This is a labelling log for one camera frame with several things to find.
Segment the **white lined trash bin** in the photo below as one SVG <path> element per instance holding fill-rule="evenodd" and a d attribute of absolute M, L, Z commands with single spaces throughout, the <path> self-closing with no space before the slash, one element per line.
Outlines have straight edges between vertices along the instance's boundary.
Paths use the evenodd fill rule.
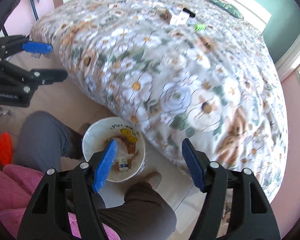
<path fill-rule="evenodd" d="M 92 124 L 86 131 L 82 151 L 85 160 L 89 161 L 95 153 L 105 152 L 104 161 L 109 171 L 107 181 L 121 183 L 135 176 L 143 168 L 145 161 L 145 141 L 139 131 L 117 117 L 105 118 Z M 125 158 L 129 162 L 129 170 L 119 171 L 118 161 Z"/>

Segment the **beige wooden headboard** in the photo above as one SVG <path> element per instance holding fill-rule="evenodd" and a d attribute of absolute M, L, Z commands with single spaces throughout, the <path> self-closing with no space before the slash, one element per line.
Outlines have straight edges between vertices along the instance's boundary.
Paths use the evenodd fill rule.
<path fill-rule="evenodd" d="M 234 5 L 243 15 L 244 19 L 253 25 L 259 32 L 264 32 L 270 18 L 269 13 L 255 0 L 224 0 Z"/>

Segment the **small bright green toy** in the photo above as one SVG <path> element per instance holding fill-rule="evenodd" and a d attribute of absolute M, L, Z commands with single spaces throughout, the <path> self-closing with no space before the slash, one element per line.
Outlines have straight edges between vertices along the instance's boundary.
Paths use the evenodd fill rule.
<path fill-rule="evenodd" d="M 202 23 L 196 23 L 194 26 L 194 31 L 204 31 L 206 29 L 206 25 Z"/>

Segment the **small blue white packet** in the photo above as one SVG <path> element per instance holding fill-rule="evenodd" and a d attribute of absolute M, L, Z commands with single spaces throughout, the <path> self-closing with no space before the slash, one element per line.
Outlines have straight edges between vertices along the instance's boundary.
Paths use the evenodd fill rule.
<path fill-rule="evenodd" d="M 125 159 L 125 158 L 119 159 L 118 164 L 119 164 L 120 172 L 126 172 L 129 170 L 129 162 L 127 159 Z"/>

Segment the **cream curtain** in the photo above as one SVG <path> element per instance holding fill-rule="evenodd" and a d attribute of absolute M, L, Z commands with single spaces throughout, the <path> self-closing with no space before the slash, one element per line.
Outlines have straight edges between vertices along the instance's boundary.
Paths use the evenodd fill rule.
<path fill-rule="evenodd" d="M 275 63 L 275 67 L 282 82 L 300 66 L 300 34 L 285 54 Z"/>

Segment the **white medicine box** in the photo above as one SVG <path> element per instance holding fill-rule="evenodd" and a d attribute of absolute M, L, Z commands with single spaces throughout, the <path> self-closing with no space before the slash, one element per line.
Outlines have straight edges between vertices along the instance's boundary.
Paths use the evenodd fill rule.
<path fill-rule="evenodd" d="M 178 25 L 185 25 L 189 18 L 190 18 L 189 13 L 184 12 L 183 10 L 180 12 L 169 10 L 167 21 L 170 25 L 178 26 Z"/>

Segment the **black foam cylinder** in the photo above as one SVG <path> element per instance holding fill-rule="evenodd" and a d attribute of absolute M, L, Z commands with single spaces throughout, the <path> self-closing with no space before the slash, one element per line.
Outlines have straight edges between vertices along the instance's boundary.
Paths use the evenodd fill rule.
<path fill-rule="evenodd" d="M 195 18 L 196 14 L 187 8 L 183 8 L 183 12 L 189 14 L 189 18 Z"/>

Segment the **orange round object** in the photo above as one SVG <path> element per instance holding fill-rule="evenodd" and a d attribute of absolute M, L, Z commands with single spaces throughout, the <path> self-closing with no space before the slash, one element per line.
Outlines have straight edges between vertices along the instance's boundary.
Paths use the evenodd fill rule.
<path fill-rule="evenodd" d="M 0 136 L 0 162 L 2 166 L 12 163 L 13 146 L 11 136 L 5 132 Z"/>

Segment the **floral bed quilt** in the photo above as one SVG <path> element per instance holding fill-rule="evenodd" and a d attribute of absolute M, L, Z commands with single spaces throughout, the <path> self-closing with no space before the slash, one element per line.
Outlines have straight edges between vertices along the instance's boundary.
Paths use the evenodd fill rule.
<path fill-rule="evenodd" d="M 168 11 L 196 14 L 170 25 Z M 206 25 L 194 31 L 196 23 Z M 285 98 L 262 34 L 205 0 L 70 0 L 31 38 L 94 101 L 186 171 L 181 143 L 230 170 L 249 168 L 269 201 L 288 149 Z"/>

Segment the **green leaf pillow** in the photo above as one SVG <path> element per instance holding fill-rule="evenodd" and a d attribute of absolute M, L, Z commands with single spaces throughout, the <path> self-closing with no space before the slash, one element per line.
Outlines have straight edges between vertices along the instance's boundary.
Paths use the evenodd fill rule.
<path fill-rule="evenodd" d="M 224 0 L 207 0 L 211 2 L 212 4 L 216 5 L 217 7 L 221 8 L 222 10 L 229 13 L 231 16 L 239 19 L 244 19 L 244 16 L 241 14 L 241 12 L 231 3 L 228 3 Z"/>

